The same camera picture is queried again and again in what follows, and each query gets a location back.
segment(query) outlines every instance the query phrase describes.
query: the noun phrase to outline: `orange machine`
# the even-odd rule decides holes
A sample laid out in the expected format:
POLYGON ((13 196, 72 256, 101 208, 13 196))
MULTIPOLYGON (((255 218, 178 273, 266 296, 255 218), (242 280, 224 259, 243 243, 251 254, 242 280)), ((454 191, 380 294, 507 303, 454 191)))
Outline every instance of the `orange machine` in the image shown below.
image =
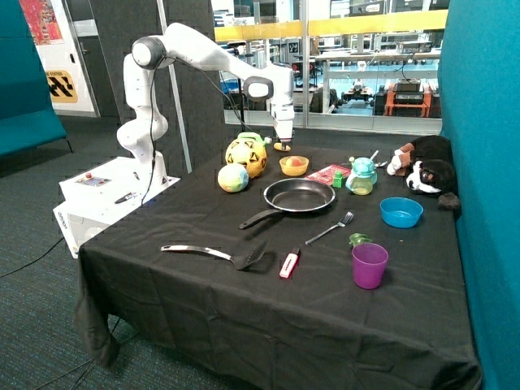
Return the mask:
POLYGON ((409 116, 428 118, 431 107, 431 89, 429 84, 419 80, 401 80, 392 83, 386 93, 386 116, 409 116))

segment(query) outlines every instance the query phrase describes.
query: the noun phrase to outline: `fork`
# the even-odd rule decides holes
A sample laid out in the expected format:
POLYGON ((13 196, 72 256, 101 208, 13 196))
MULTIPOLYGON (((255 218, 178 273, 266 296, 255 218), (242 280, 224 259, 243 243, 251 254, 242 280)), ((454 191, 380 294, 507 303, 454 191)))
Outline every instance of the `fork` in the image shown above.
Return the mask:
POLYGON ((307 240, 305 242, 305 245, 308 245, 311 242, 315 242, 319 237, 325 236, 327 233, 329 233, 333 229, 344 228, 345 226, 347 226, 349 223, 352 222, 353 218, 354 218, 354 213, 349 211, 347 214, 344 215, 344 217, 341 219, 340 222, 338 222, 336 225, 330 226, 325 232, 319 233, 316 237, 313 237, 310 240, 307 240))

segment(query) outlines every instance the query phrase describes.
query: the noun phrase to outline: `black tablecloth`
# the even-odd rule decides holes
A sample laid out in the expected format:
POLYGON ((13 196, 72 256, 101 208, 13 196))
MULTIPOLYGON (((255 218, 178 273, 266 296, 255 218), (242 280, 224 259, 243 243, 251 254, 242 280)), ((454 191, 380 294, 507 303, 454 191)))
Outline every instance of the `black tablecloth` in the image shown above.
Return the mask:
MULTIPOLYGON (((310 173, 354 152, 295 147, 291 154, 310 158, 310 173)), ((267 185, 287 178, 278 164, 284 155, 270 149, 264 173, 233 194, 217 184, 223 158, 215 156, 84 244, 75 324, 90 355, 103 366, 116 358, 106 324, 114 314, 153 342, 261 388, 478 388, 482 374, 452 213, 381 169, 365 197, 336 188, 336 200, 321 212, 239 230, 268 208, 267 185), (382 221, 379 203, 393 196, 422 204, 418 226, 396 229, 382 221), (347 210, 355 213, 349 226, 304 244, 347 210), (353 282, 354 232, 389 252, 376 290, 353 282), (225 260, 159 250, 186 244, 232 252, 261 239, 269 240, 267 252, 248 272, 225 260), (293 247, 301 260, 291 279, 281 279, 293 247)))

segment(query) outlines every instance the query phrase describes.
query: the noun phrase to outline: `green cup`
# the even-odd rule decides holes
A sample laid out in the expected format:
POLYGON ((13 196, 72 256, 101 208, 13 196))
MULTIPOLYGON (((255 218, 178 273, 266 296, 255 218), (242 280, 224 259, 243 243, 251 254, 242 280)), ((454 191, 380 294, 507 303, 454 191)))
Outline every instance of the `green cup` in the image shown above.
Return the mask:
POLYGON ((362 233, 354 233, 351 234, 349 237, 349 243, 352 247, 362 244, 364 242, 372 242, 372 239, 368 235, 362 233))

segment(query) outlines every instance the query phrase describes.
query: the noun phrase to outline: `stuffed dog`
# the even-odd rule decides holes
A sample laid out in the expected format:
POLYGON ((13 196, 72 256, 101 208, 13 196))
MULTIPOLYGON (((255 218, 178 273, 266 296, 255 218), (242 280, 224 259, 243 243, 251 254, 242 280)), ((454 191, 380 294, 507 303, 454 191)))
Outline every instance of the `stuffed dog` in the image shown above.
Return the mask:
POLYGON ((439 208, 458 210, 457 174, 452 147, 443 136, 421 136, 394 152, 388 164, 391 176, 407 176, 406 185, 415 193, 439 196, 439 208))

